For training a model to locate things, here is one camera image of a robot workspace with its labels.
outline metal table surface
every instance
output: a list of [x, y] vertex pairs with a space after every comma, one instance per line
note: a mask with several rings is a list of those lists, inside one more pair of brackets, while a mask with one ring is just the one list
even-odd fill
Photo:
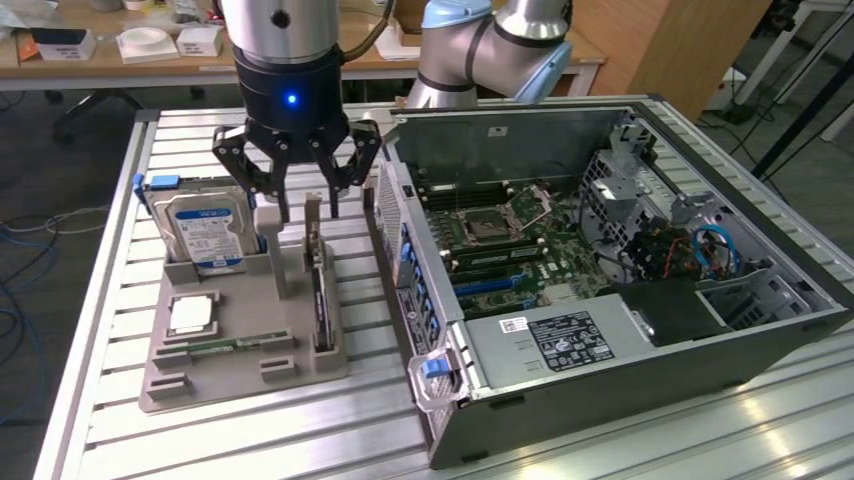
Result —
[[[779, 210], [745, 171], [664, 103], [644, 102], [836, 278], [854, 289], [851, 261], [817, 246], [811, 227]], [[350, 117], [389, 104], [353, 105]], [[325, 384], [177, 412], [137, 407], [162, 273], [164, 246], [130, 194], [134, 172], [224, 175], [209, 153], [213, 128], [242, 112], [144, 112], [136, 123], [79, 316], [35, 478], [854, 478], [854, 329], [788, 355], [748, 384], [565, 435], [464, 467], [426, 468], [424, 437], [397, 346], [357, 192], [322, 232], [334, 247], [352, 374]], [[703, 184], [659, 146], [679, 187]], [[346, 155], [350, 145], [341, 146]], [[290, 169], [293, 223], [300, 198], [325, 192], [316, 167]]]

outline hard drive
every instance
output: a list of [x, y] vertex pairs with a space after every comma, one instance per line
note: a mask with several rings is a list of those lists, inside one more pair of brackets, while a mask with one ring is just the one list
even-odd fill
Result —
[[262, 250], [252, 205], [230, 177], [154, 176], [134, 192], [154, 220], [172, 263], [192, 262], [200, 276], [245, 270], [242, 259]]

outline white box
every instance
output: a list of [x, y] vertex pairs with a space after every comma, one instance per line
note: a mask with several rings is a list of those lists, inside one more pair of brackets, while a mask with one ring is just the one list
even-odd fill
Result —
[[90, 30], [38, 28], [33, 39], [45, 60], [88, 60], [94, 53], [94, 35]]
[[177, 36], [177, 51], [185, 57], [218, 57], [222, 49], [220, 29], [185, 28]]
[[720, 84], [717, 85], [717, 90], [708, 100], [705, 110], [723, 110], [729, 106], [732, 92], [737, 92], [737, 89], [741, 88], [744, 84], [744, 80], [747, 80], [747, 77], [737, 70], [729, 68], [725, 71], [723, 80], [720, 80]]
[[140, 27], [126, 30], [116, 37], [116, 43], [125, 65], [180, 57], [172, 37], [154, 28]]

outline motherboard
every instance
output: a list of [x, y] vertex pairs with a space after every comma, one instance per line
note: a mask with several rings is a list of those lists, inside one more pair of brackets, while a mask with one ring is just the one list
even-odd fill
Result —
[[544, 182], [421, 195], [466, 320], [592, 298], [609, 284], [559, 197]]

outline robotic arm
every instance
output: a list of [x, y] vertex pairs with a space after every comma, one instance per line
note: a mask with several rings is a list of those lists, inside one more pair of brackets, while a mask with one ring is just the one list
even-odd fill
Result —
[[[364, 183], [380, 133], [370, 120], [349, 122], [341, 105], [341, 65], [370, 47], [393, 8], [352, 51], [337, 46], [336, 0], [220, 0], [214, 2], [234, 44], [233, 56], [246, 120], [221, 127], [213, 154], [252, 193], [278, 204], [289, 220], [284, 177], [292, 163], [314, 162], [337, 198]], [[560, 78], [569, 58], [564, 41], [571, 0], [509, 0], [490, 15], [489, 0], [430, 0], [410, 108], [470, 107], [480, 84], [523, 103], [536, 103]], [[338, 165], [334, 150], [352, 136], [354, 152]], [[269, 157], [261, 170], [245, 153], [250, 143]]]

